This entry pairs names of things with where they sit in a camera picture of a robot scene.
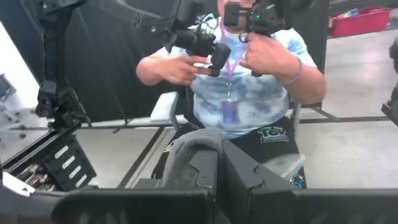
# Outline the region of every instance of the blue tie-dye shirt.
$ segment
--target blue tie-dye shirt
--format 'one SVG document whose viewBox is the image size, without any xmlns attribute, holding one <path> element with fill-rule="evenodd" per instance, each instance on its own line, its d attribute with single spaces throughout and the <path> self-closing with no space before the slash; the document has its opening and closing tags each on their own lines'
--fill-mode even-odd
<svg viewBox="0 0 398 224">
<path fill-rule="evenodd" d="M 217 36 L 221 41 L 220 18 L 209 20 L 202 28 Z M 229 63 L 231 67 L 239 60 L 244 43 L 238 35 L 225 32 L 225 44 L 231 49 Z M 316 66 L 307 52 L 307 46 L 294 29 L 276 32 L 272 38 L 280 41 L 300 60 L 311 66 Z M 165 49 L 158 53 L 167 55 Z M 174 47 L 170 55 L 185 54 L 184 49 Z M 240 65 L 232 76 L 231 96 L 238 99 L 238 124 L 224 124 L 221 103 L 228 97 L 227 69 L 221 70 L 219 77 L 197 74 L 197 79 L 191 85 L 194 92 L 193 114 L 207 128 L 220 129 L 227 139 L 237 138 L 262 126 L 275 123 L 285 116 L 289 108 L 286 89 L 272 75 L 254 77 L 251 71 Z"/>
</svg>

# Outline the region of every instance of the black curtain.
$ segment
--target black curtain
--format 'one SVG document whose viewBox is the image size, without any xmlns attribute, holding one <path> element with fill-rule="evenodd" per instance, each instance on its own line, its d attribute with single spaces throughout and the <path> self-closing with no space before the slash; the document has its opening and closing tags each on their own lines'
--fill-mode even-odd
<svg viewBox="0 0 398 224">
<path fill-rule="evenodd" d="M 42 74 L 41 29 L 35 18 L 33 1 L 0 1 L 0 20 L 22 57 L 38 79 Z M 99 7 L 106 2 L 107 7 Z M 126 3 L 161 16 L 169 15 L 174 0 L 126 0 Z M 74 11 L 67 30 L 66 74 L 90 119 L 149 116 L 160 94 L 174 91 L 168 83 L 147 87 L 136 77 L 142 57 L 161 48 L 159 41 L 137 24 L 150 19 L 130 12 L 116 13 L 113 0 L 88 0 Z M 296 29 L 306 40 L 315 63 L 325 66 L 327 1 L 317 1 L 307 13 L 299 15 Z M 216 0 L 206 1 L 205 13 L 216 13 Z"/>
</svg>

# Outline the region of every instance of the armrest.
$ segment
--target armrest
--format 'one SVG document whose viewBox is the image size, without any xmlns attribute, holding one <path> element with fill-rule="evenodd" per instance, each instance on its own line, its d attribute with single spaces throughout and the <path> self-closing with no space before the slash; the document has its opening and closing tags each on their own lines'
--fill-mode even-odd
<svg viewBox="0 0 398 224">
<path fill-rule="evenodd" d="M 288 154 L 271 159 L 262 165 L 286 180 L 290 180 L 304 166 L 304 160 L 303 155 Z"/>
<path fill-rule="evenodd" d="M 170 93 L 163 93 L 156 102 L 152 113 L 150 114 L 150 121 L 154 123 L 169 123 L 171 122 L 174 129 L 178 129 L 179 125 L 175 117 L 175 107 L 178 101 L 178 93 L 176 91 Z"/>
</svg>

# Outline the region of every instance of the red box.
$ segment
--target red box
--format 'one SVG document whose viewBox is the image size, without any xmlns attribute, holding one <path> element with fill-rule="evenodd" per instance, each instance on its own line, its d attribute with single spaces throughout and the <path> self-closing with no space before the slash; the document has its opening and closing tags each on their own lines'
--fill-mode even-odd
<svg viewBox="0 0 398 224">
<path fill-rule="evenodd" d="M 372 7 L 360 9 L 359 14 L 353 17 L 339 18 L 340 14 L 332 16 L 329 34 L 341 37 L 385 30 L 390 11 L 391 9 L 385 7 Z"/>
</svg>

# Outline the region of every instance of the person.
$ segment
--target person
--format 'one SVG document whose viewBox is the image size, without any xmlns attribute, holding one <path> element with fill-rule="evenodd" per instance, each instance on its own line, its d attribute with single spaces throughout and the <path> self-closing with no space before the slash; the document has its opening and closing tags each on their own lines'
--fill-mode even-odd
<svg viewBox="0 0 398 224">
<path fill-rule="evenodd" d="M 204 24 L 213 31 L 217 42 L 225 43 L 231 55 L 218 77 L 210 76 L 205 67 L 208 58 L 189 56 L 184 49 L 173 47 L 171 53 L 160 49 L 143 58 L 137 66 L 140 81 L 153 86 L 162 80 L 190 86 L 194 92 L 193 111 L 185 114 L 183 125 L 174 139 L 199 128 L 217 128 L 224 138 L 263 163 L 284 154 L 299 153 L 294 127 L 285 116 L 289 95 L 303 104 L 321 101 L 326 94 L 326 81 L 318 70 L 307 46 L 294 29 L 281 30 L 271 37 L 250 33 L 248 43 L 239 41 L 245 19 L 236 27 L 224 27 L 224 4 L 218 0 L 219 18 Z M 251 7 L 254 0 L 240 0 L 242 7 Z M 252 71 L 262 74 L 252 76 Z M 161 178 L 169 147 L 157 163 L 152 178 Z M 291 183 L 306 188 L 303 169 Z"/>
</svg>

